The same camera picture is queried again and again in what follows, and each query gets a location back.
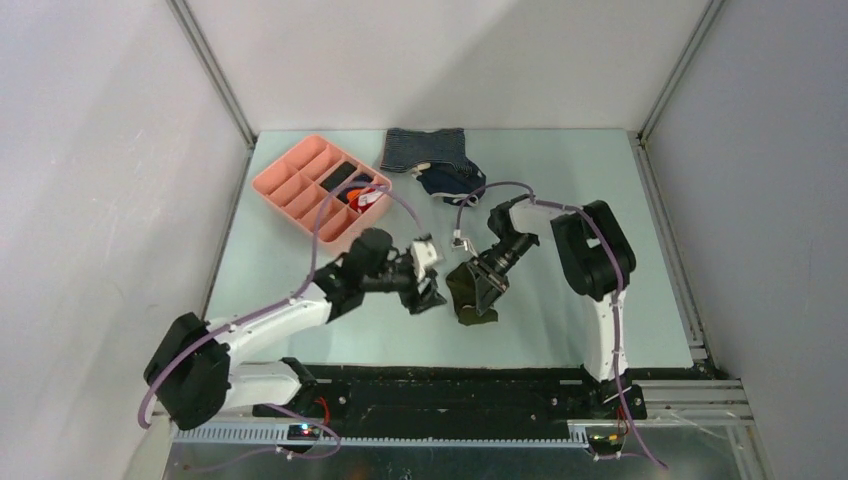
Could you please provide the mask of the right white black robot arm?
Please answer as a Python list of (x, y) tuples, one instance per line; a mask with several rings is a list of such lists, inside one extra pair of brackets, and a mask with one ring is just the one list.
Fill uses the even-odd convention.
[(596, 418), (610, 416), (622, 403), (611, 381), (628, 367), (621, 318), (637, 262), (609, 204), (595, 200), (574, 207), (525, 194), (491, 209), (487, 225), (496, 243), (448, 276), (460, 319), (482, 321), (508, 290), (508, 272), (541, 240), (550, 240), (567, 284), (588, 305), (583, 368), (595, 382), (581, 392), (583, 408)]

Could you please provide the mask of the olive green underwear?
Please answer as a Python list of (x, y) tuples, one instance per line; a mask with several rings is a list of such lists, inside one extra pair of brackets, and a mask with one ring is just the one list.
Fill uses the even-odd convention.
[(498, 321), (498, 313), (489, 309), (483, 314), (476, 311), (473, 278), (465, 263), (461, 263), (446, 276), (446, 285), (452, 298), (458, 322), (464, 326), (477, 326)]

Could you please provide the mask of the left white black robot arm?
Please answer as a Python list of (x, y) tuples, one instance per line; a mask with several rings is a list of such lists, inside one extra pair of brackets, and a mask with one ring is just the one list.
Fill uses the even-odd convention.
[(304, 416), (316, 403), (315, 380), (293, 357), (262, 354), (301, 331), (327, 325), (360, 307), (369, 293), (395, 293), (412, 315), (445, 304), (438, 291), (440, 260), (433, 237), (424, 234), (399, 250), (392, 236), (368, 228), (348, 251), (308, 274), (289, 298), (242, 319), (207, 321), (189, 312), (176, 318), (147, 364), (148, 392), (139, 423), (149, 425), (157, 400), (183, 430), (199, 427), (224, 410), (280, 405)]

